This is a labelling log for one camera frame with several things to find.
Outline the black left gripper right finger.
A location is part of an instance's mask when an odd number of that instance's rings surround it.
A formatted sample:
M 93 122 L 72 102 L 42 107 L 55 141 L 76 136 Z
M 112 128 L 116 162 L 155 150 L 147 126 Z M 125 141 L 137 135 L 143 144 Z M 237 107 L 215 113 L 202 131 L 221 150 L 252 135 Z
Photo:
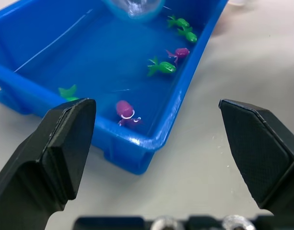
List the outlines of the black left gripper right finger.
M 269 110 L 221 99 L 231 154 L 260 209 L 258 230 L 294 230 L 294 135 Z

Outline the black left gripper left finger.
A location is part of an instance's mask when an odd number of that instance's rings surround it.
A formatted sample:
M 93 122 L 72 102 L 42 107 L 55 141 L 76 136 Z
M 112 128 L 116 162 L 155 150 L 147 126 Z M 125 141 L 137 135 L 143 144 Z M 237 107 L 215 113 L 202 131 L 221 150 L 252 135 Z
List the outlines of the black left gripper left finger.
M 77 196 L 91 146 L 93 99 L 48 110 L 0 172 L 0 230 L 43 230 Z

